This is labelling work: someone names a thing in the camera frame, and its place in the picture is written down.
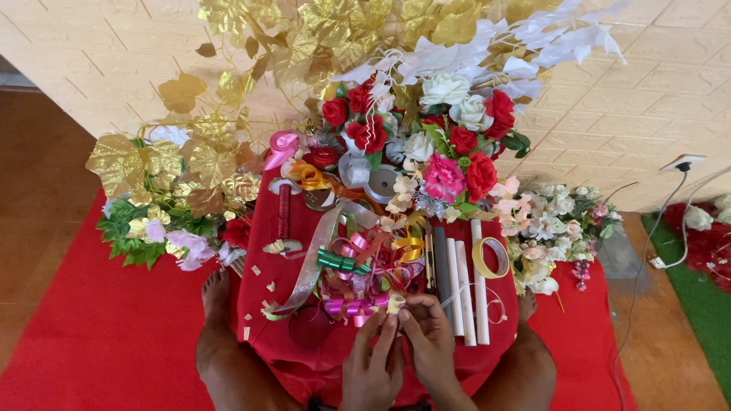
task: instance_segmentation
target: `gray foam tube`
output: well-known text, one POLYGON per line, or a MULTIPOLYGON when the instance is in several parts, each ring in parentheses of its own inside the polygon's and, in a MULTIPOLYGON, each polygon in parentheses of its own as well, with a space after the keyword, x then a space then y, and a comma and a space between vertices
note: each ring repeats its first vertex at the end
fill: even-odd
MULTIPOLYGON (((436 292, 439 297, 439 302, 443 303, 444 300, 452 295, 450 267, 447 262, 447 236, 444 234, 444 227, 434 228, 434 264, 436 265, 436 292)), ((446 307, 442 307, 450 324, 452 324, 451 306, 453 303, 454 300, 447 304, 446 307)))

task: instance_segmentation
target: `red flower decoration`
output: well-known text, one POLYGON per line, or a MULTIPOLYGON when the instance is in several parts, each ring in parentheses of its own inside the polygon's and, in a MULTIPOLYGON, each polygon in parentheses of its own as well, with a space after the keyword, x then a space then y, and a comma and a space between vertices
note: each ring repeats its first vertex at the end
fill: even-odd
POLYGON ((322 117, 327 120, 327 125, 339 127, 345 124, 348 119, 348 100, 332 99, 322 105, 322 117))
POLYGON ((472 164, 467 167, 467 190, 469 202, 476 203, 488 196, 488 191, 498 183, 498 172, 493 160, 484 153, 477 152, 469 155, 472 164))
POLYGON ((450 145, 455 146, 455 153, 463 156, 477 147, 477 133, 462 127, 453 127, 450 134, 450 145))
POLYGON ((493 125, 485 132, 485 138, 492 138, 500 141, 504 135, 515 125, 515 117, 512 110, 515 103, 500 90, 493 90, 493 98, 485 99, 485 112, 493 116, 493 125))
POLYGON ((251 224, 244 219, 233 219, 226 222, 224 240, 232 246, 246 249, 249 246, 251 224))
POLYGON ((368 108, 368 101, 371 96, 371 86, 360 86, 348 90, 348 98, 350 99, 350 110, 353 113, 364 113, 368 108))
POLYGON ((424 118, 421 121, 421 124, 436 124, 442 129, 447 128, 447 126, 444 124, 444 116, 437 116, 436 114, 432 114, 431 116, 424 118))
POLYGON ((355 140, 355 146, 365 150, 366 154, 381 151, 388 139, 388 133, 383 129, 383 117, 378 115, 368 117, 366 125, 353 121, 348 125, 345 133, 355 140))

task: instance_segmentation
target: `pink carnation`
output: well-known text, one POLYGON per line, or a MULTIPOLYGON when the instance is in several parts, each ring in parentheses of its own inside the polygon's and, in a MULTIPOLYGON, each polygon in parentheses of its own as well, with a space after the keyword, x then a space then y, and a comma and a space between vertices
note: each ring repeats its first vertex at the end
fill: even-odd
POLYGON ((442 154, 429 157, 429 167, 424 170, 424 190, 434 198, 454 203, 455 197, 467 187, 466 178, 457 160, 450 160, 442 154))

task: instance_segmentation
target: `red thread spool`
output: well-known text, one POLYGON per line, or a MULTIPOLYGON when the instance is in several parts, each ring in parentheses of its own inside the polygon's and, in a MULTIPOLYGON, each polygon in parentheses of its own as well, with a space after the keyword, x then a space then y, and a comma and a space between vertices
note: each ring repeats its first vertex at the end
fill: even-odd
POLYGON ((277 220, 277 238, 289 238, 289 198, 292 195, 292 186, 282 184, 279 187, 279 218, 277 220))

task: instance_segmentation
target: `electrical outlet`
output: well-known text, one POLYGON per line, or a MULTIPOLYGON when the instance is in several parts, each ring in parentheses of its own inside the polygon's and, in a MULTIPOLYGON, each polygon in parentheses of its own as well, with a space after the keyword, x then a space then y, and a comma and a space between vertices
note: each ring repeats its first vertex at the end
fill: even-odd
POLYGON ((665 167, 661 168, 662 171, 673 171, 677 170, 675 166, 679 164, 683 164, 684 162, 689 162, 691 165, 697 164, 701 161, 705 160, 705 156, 700 156, 698 154, 683 154, 682 156, 679 156, 677 159, 674 159, 673 162, 666 165, 665 167))

